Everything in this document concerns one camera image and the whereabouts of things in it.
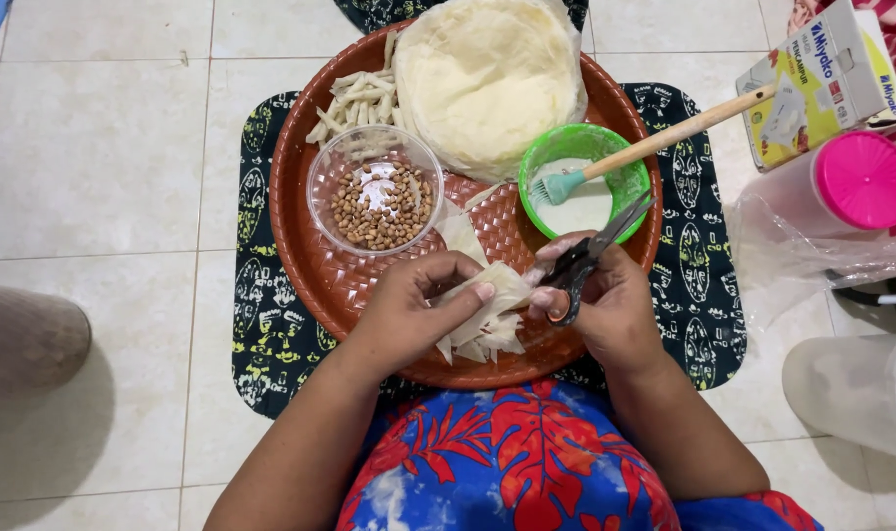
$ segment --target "cardboard box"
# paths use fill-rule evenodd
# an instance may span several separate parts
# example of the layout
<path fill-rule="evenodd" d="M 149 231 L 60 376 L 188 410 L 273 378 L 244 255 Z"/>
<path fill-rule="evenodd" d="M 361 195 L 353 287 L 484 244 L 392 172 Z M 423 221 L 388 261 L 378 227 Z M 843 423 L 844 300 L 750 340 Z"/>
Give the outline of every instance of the cardboard box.
<path fill-rule="evenodd" d="M 896 75 L 877 15 L 838 0 L 737 79 L 775 96 L 743 113 L 759 169 L 785 163 L 846 129 L 896 123 Z"/>

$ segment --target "plastic container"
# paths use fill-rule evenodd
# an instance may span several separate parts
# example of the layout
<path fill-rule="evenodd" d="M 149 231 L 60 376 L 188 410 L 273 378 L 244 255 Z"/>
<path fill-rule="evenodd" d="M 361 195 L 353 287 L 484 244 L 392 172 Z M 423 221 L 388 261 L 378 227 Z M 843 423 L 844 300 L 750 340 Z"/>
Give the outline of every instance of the plastic container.
<path fill-rule="evenodd" d="M 802 236 L 825 238 L 896 225 L 896 145 L 850 131 L 751 182 L 759 196 Z"/>
<path fill-rule="evenodd" d="M 420 169 L 419 185 L 427 182 L 432 188 L 433 204 L 428 221 L 422 224 L 417 236 L 400 246 L 372 250 L 351 244 L 334 219 L 332 196 L 341 187 L 339 180 L 349 172 L 360 177 L 364 186 L 360 199 L 369 198 L 371 210 L 383 210 L 386 208 L 383 200 L 388 197 L 383 187 L 395 187 L 388 179 L 395 162 L 410 163 L 414 169 Z M 364 163 L 371 168 L 365 175 Z M 382 178 L 372 180 L 372 174 Z M 361 256 L 385 256 L 414 246 L 434 226 L 443 200 L 444 176 L 434 153 L 415 135 L 392 126 L 360 126 L 337 135 L 317 153 L 307 173 L 307 206 L 318 229 L 336 247 Z"/>
<path fill-rule="evenodd" d="M 594 163 L 628 148 L 630 145 L 617 132 L 595 124 L 566 124 L 542 134 L 526 150 L 523 160 L 520 162 L 518 184 L 523 210 L 544 235 L 549 238 L 559 236 L 556 231 L 543 223 L 543 220 L 536 214 L 533 204 L 530 203 L 530 189 L 533 179 L 536 177 L 536 170 L 545 163 L 559 159 L 588 159 Z M 618 171 L 609 172 L 606 175 L 606 183 L 612 193 L 612 211 L 608 216 L 609 221 L 615 214 L 624 210 L 631 201 L 637 199 L 642 192 L 651 188 L 651 178 L 648 176 L 648 168 L 645 167 L 643 161 L 635 161 Z M 618 237 L 616 243 L 620 244 L 630 238 L 643 223 L 645 215 L 647 215 L 646 212 Z M 587 228 L 600 231 L 604 227 Z"/>
<path fill-rule="evenodd" d="M 896 333 L 807 339 L 788 353 L 782 385 L 808 424 L 896 455 Z"/>
<path fill-rule="evenodd" d="M 0 286 L 0 397 L 38 394 L 67 382 L 90 345 L 87 317 L 70 300 Z"/>

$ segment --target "brown plastic tray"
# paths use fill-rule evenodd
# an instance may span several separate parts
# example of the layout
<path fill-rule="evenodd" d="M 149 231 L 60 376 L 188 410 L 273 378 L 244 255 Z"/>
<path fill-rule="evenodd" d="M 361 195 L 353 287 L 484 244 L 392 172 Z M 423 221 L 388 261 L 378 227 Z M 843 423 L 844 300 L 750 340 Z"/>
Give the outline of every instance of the brown plastic tray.
<path fill-rule="evenodd" d="M 326 109 L 336 78 L 362 70 L 383 67 L 385 34 L 402 30 L 412 21 L 380 29 L 343 50 L 319 71 L 298 96 L 281 129 L 270 174 L 270 212 L 278 254 L 297 295 L 314 317 L 334 337 L 343 340 L 356 325 L 370 300 L 372 286 L 395 260 L 412 258 L 444 249 L 432 231 L 415 247 L 383 258 L 356 256 L 335 247 L 324 238 L 310 218 L 306 204 L 307 170 L 317 147 L 304 137 L 317 123 L 316 108 Z M 586 121 L 618 132 L 632 144 L 648 135 L 635 108 L 602 67 L 582 54 L 582 76 L 588 91 Z M 661 230 L 661 177 L 654 156 L 645 159 L 651 174 L 652 193 L 658 200 L 648 211 L 641 228 L 623 247 L 644 271 L 654 262 Z M 445 172 L 445 196 L 463 205 L 488 186 L 467 177 Z M 548 238 L 530 222 L 520 203 L 517 186 L 507 184 L 470 212 L 477 236 L 488 259 L 503 260 L 517 272 L 533 263 L 533 252 Z M 402 378 L 450 388 L 492 388 L 518 384 L 548 374 L 584 352 L 581 337 L 569 328 L 553 328 L 545 320 L 530 320 L 518 333 L 523 355 L 500 353 L 498 363 L 479 364 L 454 356 L 448 365 L 437 350 L 401 370 Z"/>

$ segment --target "white tile floor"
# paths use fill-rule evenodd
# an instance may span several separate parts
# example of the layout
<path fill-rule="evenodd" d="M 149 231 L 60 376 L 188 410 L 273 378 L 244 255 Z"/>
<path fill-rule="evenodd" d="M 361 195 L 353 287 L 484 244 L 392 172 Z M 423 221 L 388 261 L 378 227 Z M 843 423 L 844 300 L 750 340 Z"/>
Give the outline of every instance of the white tile floor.
<path fill-rule="evenodd" d="M 707 108 L 781 42 L 790 6 L 592 0 L 583 50 L 619 81 L 664 81 Z M 44 400 L 0 405 L 0 531 L 202 528 L 269 424 L 231 385 L 241 125 L 358 37 L 330 0 L 13 4 L 0 284 L 76 300 L 95 349 Z M 753 175 L 741 122 L 711 141 L 732 200 Z M 781 364 L 801 339 L 890 331 L 891 317 L 813 296 L 754 333 L 736 378 L 703 395 L 828 529 L 896 525 L 896 459 L 811 439 Z"/>

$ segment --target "black scissors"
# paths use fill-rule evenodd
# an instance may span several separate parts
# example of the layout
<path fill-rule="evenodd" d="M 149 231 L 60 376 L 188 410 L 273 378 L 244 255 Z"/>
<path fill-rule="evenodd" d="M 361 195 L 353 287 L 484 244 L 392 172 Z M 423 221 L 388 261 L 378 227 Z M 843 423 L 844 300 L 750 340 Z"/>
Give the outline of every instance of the black scissors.
<path fill-rule="evenodd" d="M 547 313 L 546 320 L 549 321 L 549 324 L 566 326 L 579 315 L 582 288 L 585 285 L 585 280 L 598 266 L 599 256 L 657 202 L 657 198 L 649 200 L 650 195 L 651 191 L 648 190 L 638 196 L 624 210 L 620 211 L 600 233 L 591 238 L 583 238 L 581 242 L 572 246 L 556 259 L 552 271 L 539 281 L 539 285 L 548 285 L 565 291 L 569 296 L 569 310 L 560 318 L 554 318 Z"/>

